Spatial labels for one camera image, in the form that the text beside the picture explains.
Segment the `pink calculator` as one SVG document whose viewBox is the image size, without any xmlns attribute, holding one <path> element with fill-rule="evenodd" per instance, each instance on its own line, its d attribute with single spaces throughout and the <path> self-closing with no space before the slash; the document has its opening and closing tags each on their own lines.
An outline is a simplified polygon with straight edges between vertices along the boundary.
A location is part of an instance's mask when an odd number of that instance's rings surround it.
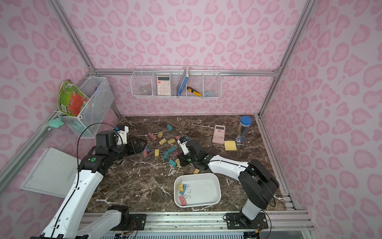
<svg viewBox="0 0 382 239">
<path fill-rule="evenodd" d="M 224 125 L 216 124 L 214 127 L 212 142 L 216 143 L 216 144 L 224 144 L 224 142 L 225 142 L 225 130 L 226 130 L 226 127 Z"/>
</svg>

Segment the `blue book in shelf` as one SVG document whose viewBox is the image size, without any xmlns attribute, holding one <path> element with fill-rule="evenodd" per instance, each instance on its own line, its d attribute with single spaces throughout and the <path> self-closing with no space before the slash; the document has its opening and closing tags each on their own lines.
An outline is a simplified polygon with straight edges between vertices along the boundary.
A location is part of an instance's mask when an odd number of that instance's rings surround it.
<svg viewBox="0 0 382 239">
<path fill-rule="evenodd" d="M 184 88 L 186 87 L 187 81 L 189 79 L 189 67 L 186 66 L 185 70 L 183 71 L 183 74 L 180 78 L 180 81 L 177 85 L 177 91 L 176 91 L 176 96 L 180 97 Z"/>
</svg>

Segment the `yellow binder clip cluster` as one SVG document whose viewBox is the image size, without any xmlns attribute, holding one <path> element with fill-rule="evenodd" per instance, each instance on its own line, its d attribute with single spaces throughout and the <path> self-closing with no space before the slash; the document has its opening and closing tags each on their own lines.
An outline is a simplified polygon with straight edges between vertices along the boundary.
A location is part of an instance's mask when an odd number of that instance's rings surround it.
<svg viewBox="0 0 382 239">
<path fill-rule="evenodd" d="M 178 189 L 179 189 L 179 193 L 180 193 L 180 194 L 184 193 L 184 185 L 183 185 L 182 182 L 180 182 L 180 183 L 178 184 Z"/>
</svg>

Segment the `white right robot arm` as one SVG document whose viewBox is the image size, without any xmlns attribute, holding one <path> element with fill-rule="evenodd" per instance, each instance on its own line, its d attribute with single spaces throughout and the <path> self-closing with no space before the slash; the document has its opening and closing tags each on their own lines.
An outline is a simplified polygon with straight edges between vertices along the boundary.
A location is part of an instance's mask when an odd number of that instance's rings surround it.
<svg viewBox="0 0 382 239">
<path fill-rule="evenodd" d="M 241 162 L 207 153 L 196 140 L 179 141 L 182 164 L 191 164 L 201 172 L 221 174 L 237 180 L 247 201 L 240 211 L 240 219 L 253 221 L 272 201 L 280 185 L 269 170 L 258 160 Z"/>
</svg>

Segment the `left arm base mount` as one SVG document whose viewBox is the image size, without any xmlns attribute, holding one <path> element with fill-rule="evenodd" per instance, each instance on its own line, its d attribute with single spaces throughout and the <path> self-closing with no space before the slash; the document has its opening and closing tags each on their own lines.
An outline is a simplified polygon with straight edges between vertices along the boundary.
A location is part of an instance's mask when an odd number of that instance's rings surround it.
<svg viewBox="0 0 382 239">
<path fill-rule="evenodd" d="M 147 214 L 131 214 L 129 212 L 128 206 L 123 205 L 112 205 L 107 209 L 109 211 L 118 211 L 121 213 L 121 219 L 119 220 L 119 224 L 115 225 L 110 231 L 143 231 L 145 228 L 146 217 Z"/>
</svg>

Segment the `white calculator in shelf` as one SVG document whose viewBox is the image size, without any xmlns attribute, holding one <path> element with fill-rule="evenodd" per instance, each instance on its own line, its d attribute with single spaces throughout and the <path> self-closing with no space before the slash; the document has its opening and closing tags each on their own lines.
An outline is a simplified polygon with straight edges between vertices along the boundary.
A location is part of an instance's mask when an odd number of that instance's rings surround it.
<svg viewBox="0 0 382 239">
<path fill-rule="evenodd" d="M 157 95 L 171 96 L 171 78 L 170 76 L 157 77 Z"/>
</svg>

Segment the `yellow sticky note pad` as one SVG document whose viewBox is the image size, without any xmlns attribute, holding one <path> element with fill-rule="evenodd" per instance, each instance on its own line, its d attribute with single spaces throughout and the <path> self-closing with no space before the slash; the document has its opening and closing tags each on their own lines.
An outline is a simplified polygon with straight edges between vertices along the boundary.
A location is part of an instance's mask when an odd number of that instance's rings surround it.
<svg viewBox="0 0 382 239">
<path fill-rule="evenodd" d="M 236 151 L 237 146 L 235 141 L 225 141 L 224 142 L 224 147 L 226 151 Z"/>
</svg>

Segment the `white paper pad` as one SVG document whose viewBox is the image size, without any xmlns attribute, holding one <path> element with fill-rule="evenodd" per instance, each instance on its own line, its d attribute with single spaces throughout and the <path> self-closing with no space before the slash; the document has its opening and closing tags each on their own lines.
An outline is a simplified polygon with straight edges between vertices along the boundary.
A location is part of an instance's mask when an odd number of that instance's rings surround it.
<svg viewBox="0 0 382 239">
<path fill-rule="evenodd" d="M 21 190 L 65 198 L 76 177 L 75 157 L 47 148 L 20 186 Z"/>
</svg>

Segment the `blue binder clip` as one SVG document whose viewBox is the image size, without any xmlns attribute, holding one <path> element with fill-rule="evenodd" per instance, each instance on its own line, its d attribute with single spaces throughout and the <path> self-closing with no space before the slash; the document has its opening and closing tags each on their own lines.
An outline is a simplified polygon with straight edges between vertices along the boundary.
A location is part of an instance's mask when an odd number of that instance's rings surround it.
<svg viewBox="0 0 382 239">
<path fill-rule="evenodd" d="M 191 193 L 191 190 L 189 189 L 189 184 L 183 184 L 183 191 L 180 192 L 182 195 L 185 193 Z"/>
</svg>

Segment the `teal binder clip near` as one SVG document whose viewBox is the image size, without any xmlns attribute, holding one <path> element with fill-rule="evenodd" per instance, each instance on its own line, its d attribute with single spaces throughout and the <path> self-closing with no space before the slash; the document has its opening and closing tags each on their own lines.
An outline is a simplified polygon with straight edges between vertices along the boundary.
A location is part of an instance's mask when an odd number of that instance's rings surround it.
<svg viewBox="0 0 382 239">
<path fill-rule="evenodd" d="M 169 160 L 169 163 L 170 163 L 172 166 L 174 166 L 174 167 L 177 166 L 177 163 L 176 163 L 175 161 L 173 161 L 173 160 Z"/>
</svg>

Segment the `green red snack bag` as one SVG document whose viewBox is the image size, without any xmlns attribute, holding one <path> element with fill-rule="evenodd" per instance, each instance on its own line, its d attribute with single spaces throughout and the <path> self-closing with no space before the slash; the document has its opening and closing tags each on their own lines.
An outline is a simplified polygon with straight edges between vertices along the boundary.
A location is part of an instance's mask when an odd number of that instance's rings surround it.
<svg viewBox="0 0 382 239">
<path fill-rule="evenodd" d="M 62 82 L 57 102 L 59 112 L 69 117 L 77 117 L 88 101 L 89 97 L 71 80 Z"/>
</svg>

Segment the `yellow utility knife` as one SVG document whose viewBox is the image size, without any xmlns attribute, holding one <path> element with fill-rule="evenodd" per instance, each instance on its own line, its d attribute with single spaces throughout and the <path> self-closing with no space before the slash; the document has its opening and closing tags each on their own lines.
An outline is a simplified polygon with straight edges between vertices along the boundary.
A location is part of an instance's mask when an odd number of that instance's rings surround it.
<svg viewBox="0 0 382 239">
<path fill-rule="evenodd" d="M 203 96 L 200 92 L 198 92 L 197 90 L 195 90 L 192 87 L 187 87 L 187 90 L 190 91 L 191 93 L 193 93 L 194 95 L 196 95 L 197 97 L 202 97 Z"/>
</svg>

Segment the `white mesh side basket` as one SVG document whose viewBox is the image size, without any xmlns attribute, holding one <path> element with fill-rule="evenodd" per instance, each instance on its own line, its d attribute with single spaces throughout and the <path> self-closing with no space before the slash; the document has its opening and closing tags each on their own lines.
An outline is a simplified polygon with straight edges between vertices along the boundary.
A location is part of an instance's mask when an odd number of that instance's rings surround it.
<svg viewBox="0 0 382 239">
<path fill-rule="evenodd" d="M 76 136 L 84 139 L 95 138 L 114 102 L 113 93 L 105 77 L 88 77 L 78 88 L 89 97 L 89 101 L 77 117 L 61 113 L 62 121 Z"/>
</svg>

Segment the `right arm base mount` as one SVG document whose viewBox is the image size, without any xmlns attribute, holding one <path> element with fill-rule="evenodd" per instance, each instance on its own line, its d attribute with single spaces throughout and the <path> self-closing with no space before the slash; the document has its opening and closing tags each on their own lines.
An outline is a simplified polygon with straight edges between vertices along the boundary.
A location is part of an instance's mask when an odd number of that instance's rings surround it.
<svg viewBox="0 0 382 239">
<path fill-rule="evenodd" d="M 264 212 L 260 212 L 253 220 L 246 218 L 241 212 L 226 213 L 223 219 L 226 221 L 229 230 L 264 230 L 269 228 Z"/>
</svg>

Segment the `white storage tray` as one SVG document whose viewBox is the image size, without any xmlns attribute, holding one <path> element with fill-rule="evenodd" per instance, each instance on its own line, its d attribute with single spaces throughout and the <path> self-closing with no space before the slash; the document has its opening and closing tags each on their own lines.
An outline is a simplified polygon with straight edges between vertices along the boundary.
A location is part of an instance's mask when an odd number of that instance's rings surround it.
<svg viewBox="0 0 382 239">
<path fill-rule="evenodd" d="M 178 184 L 189 184 L 191 193 L 187 205 L 182 206 L 179 200 Z M 212 173 L 190 174 L 178 177 L 174 182 L 174 202 L 180 208 L 203 207 L 217 204 L 221 200 L 220 183 L 217 176 Z"/>
</svg>

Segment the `pencil jar blue lid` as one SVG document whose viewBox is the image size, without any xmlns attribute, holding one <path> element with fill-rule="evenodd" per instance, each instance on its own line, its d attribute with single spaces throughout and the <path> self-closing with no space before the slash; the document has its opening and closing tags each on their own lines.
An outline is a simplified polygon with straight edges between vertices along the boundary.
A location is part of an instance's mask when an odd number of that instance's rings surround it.
<svg viewBox="0 0 382 239">
<path fill-rule="evenodd" d="M 235 141 L 242 143 L 245 139 L 245 136 L 249 130 L 249 127 L 252 124 L 252 119 L 249 116 L 242 116 L 240 119 L 240 124 L 238 126 L 238 131 L 235 137 Z"/>
</svg>

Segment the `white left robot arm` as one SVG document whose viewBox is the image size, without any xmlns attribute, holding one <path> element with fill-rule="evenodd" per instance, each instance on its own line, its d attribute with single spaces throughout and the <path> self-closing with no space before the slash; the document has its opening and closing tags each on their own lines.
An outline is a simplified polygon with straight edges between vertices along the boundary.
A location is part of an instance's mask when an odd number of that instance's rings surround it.
<svg viewBox="0 0 382 239">
<path fill-rule="evenodd" d="M 40 239 L 100 239 L 109 231 L 134 231 L 127 206 L 114 205 L 94 222 L 80 229 L 80 222 L 98 185 L 109 168 L 125 157 L 143 153 L 147 141 L 139 137 L 127 140 L 124 130 L 101 131 L 96 144 L 80 161 L 71 190 L 57 213 L 43 230 Z"/>
</svg>

